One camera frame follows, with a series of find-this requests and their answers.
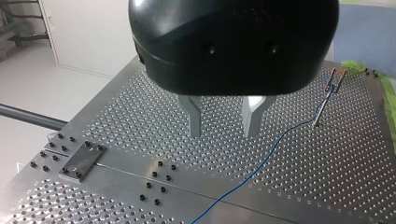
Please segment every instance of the blue wire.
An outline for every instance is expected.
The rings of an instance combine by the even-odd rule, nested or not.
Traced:
[[[329,99],[332,96],[332,92],[334,89],[334,85],[331,84],[331,93],[329,94],[328,97],[324,98],[320,104],[317,106],[316,110],[315,110],[315,114],[313,116],[312,119],[307,120],[305,122],[302,122],[294,127],[291,127],[289,129],[287,129],[276,141],[276,143],[274,144],[274,146],[271,148],[270,152],[268,153],[268,155],[265,157],[265,159],[262,161],[262,163],[260,163],[260,165],[256,168],[256,170],[254,170],[253,173],[251,173],[251,175],[249,175],[242,183],[240,183],[238,186],[236,186],[235,188],[231,189],[230,191],[226,192],[225,194],[223,194],[221,197],[219,197],[215,202],[213,202],[208,208],[206,208],[206,210],[200,215],[198,216],[191,224],[194,224],[195,222],[197,222],[199,219],[201,219],[201,217],[203,217],[204,215],[206,215],[207,212],[209,212],[210,209],[212,209],[217,203],[219,203],[223,198],[227,197],[229,194],[231,194],[232,192],[236,191],[237,189],[239,189],[240,187],[242,187],[245,183],[248,182],[248,180],[253,177],[255,174],[257,174],[257,172],[264,166],[264,164],[268,161],[268,159],[270,159],[271,155],[274,153],[277,145],[279,145],[279,142],[283,139],[283,137],[285,137],[285,135],[290,132],[291,130],[294,130],[302,125],[305,125],[306,123],[311,122],[312,120],[315,119],[315,117],[318,114],[318,110],[320,108],[320,106],[323,104],[323,102],[327,99]]]

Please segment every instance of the perforated metal table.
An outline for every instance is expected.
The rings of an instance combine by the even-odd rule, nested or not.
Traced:
[[[341,67],[325,62],[320,73],[333,68]],[[318,75],[279,96],[251,138],[242,97],[203,97],[202,136],[192,138],[176,96],[134,59],[3,189],[0,220],[190,223],[247,177],[286,129],[312,117],[326,83]],[[76,152],[96,154],[78,161]],[[289,133],[262,170],[200,223],[396,223],[395,167],[379,80],[347,75],[320,125]],[[78,169],[80,181],[67,178]]]

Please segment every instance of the black screw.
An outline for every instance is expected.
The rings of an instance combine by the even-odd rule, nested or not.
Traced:
[[[374,77],[378,77],[378,72],[376,70],[373,70]]]

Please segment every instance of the blue panel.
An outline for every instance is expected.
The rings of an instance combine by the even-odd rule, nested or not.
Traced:
[[[334,60],[356,60],[396,76],[396,8],[341,5]]]

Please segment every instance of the white wall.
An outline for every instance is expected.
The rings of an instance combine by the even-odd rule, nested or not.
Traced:
[[[41,0],[58,65],[114,77],[136,55],[128,0]]]

